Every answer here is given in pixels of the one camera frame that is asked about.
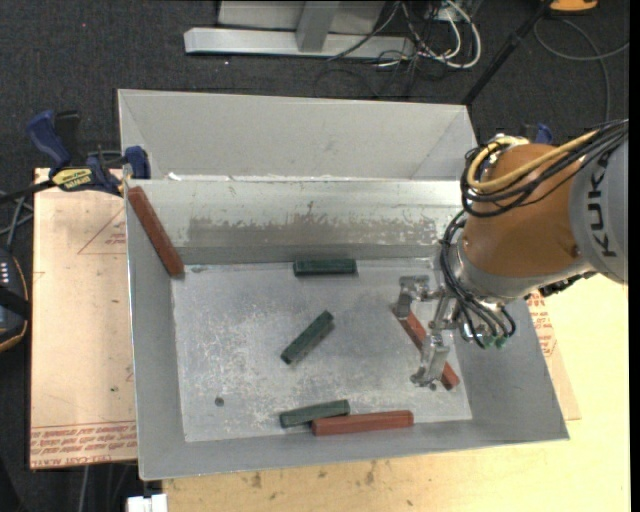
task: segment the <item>cardboard sheet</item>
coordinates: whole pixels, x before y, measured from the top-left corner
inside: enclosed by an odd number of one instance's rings
[[[35,196],[32,469],[136,458],[123,206]]]
[[[573,393],[569,376],[564,367],[564,361],[560,353],[560,347],[558,346],[558,340],[553,330],[553,324],[551,323],[551,317],[549,316],[544,297],[542,297],[539,292],[534,292],[527,300],[527,305],[529,306],[533,325],[536,328],[536,333],[540,340],[544,359],[549,368],[549,374],[551,375],[551,381],[553,382],[558,402],[560,402],[562,415],[567,421],[579,420],[581,418],[580,408],[578,407],[578,401]]]

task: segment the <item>metal bracket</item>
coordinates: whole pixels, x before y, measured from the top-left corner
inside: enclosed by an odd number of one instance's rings
[[[329,28],[340,2],[305,2],[296,29],[296,42],[301,52],[318,52],[324,47]]]
[[[420,368],[411,376],[411,382],[419,386],[428,386],[442,378],[450,348],[442,341],[440,334],[431,334],[429,343],[422,345]]]
[[[400,278],[400,295],[395,307],[395,315],[404,320],[411,312],[411,302],[422,300],[422,294],[428,290],[429,276],[404,276]]]

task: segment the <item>white cable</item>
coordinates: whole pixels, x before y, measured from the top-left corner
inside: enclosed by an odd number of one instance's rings
[[[78,512],[84,510],[84,499],[87,494],[87,483],[89,482],[89,465],[84,467],[84,477],[82,478],[82,488],[80,489],[80,498],[78,501]]]
[[[480,33],[478,32],[478,29],[476,28],[475,24],[471,21],[471,18],[469,17],[469,15],[466,12],[464,12],[458,6],[458,4],[456,4],[452,0],[445,0],[445,1],[447,2],[447,5],[450,5],[451,7],[453,7],[458,12],[458,14],[460,14],[462,19],[466,21],[471,27],[471,31],[473,32],[473,37],[475,39],[476,55],[473,58],[473,60],[471,60],[471,62],[467,62],[465,64],[455,64],[453,62],[447,62],[447,61],[441,61],[441,62],[443,62],[448,67],[454,68],[454,69],[471,68],[478,63],[478,61],[480,60],[480,56],[482,55],[482,43],[480,41]]]
[[[456,41],[457,41],[456,49],[453,50],[453,51],[443,52],[441,54],[437,54],[433,50],[431,50],[431,48],[429,48],[424,43],[424,41],[422,41],[422,39],[420,38],[420,35],[414,29],[413,24],[411,23],[411,19],[409,17],[409,12],[407,10],[407,7],[403,2],[402,3],[402,10],[404,12],[405,17],[407,18],[407,25],[409,26],[409,30],[411,30],[411,33],[413,34],[414,38],[416,39],[416,41],[418,43],[418,49],[417,49],[416,53],[420,57],[425,57],[425,58],[428,58],[428,59],[432,59],[432,60],[441,62],[442,64],[444,64],[445,66],[447,66],[449,68],[453,68],[453,69],[468,69],[468,68],[471,68],[471,67],[475,66],[478,63],[478,61],[480,60],[480,56],[482,55],[482,42],[480,40],[480,33],[478,32],[478,29],[476,28],[475,24],[471,21],[471,18],[469,17],[469,15],[464,10],[462,10],[452,0],[445,0],[445,1],[446,1],[447,5],[451,6],[453,9],[455,9],[458,12],[458,14],[460,14],[462,19],[466,23],[468,23],[469,26],[471,27],[471,31],[473,33],[473,38],[474,38],[474,46],[475,46],[475,56],[474,56],[474,58],[470,62],[462,63],[462,64],[451,62],[451,59],[453,57],[455,57],[460,52],[460,49],[462,47],[462,37],[460,36],[460,32],[459,32],[455,22],[451,18],[451,15],[449,15],[449,22],[450,22],[451,26],[453,27],[454,33],[456,35]]]
[[[404,43],[402,45],[402,50],[388,50],[387,52],[383,52],[383,53],[397,53],[399,54],[399,57],[397,59],[388,61],[388,62],[376,62],[373,66],[376,69],[379,68],[388,68],[391,66],[397,66],[398,64],[400,64],[401,62],[404,62],[405,60],[409,60],[415,57],[415,52],[411,55],[407,55],[405,53],[405,49],[407,48],[407,38],[405,37],[404,39]]]

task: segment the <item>metal stand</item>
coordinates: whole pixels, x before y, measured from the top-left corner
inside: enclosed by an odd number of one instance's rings
[[[344,2],[304,2],[295,31],[193,28],[184,34],[185,50],[188,54],[339,55],[367,37],[329,32],[341,3]],[[345,57],[376,58],[383,52],[393,55],[410,51],[408,45],[404,37],[376,36]]]

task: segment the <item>gray bin floor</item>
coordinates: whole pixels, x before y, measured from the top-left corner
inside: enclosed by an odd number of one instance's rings
[[[391,307],[402,276],[426,274],[435,286],[430,267],[358,261],[357,276],[305,278],[284,263],[187,267],[172,280],[185,440],[305,431],[282,429],[279,413],[337,399],[348,399],[352,413],[409,409],[416,423],[471,419],[464,382],[432,391],[409,380],[420,354]],[[434,308],[416,304],[423,325]],[[334,329],[286,365],[281,352],[324,310]],[[445,341],[452,344],[450,334]],[[449,362],[462,377],[453,346]]]

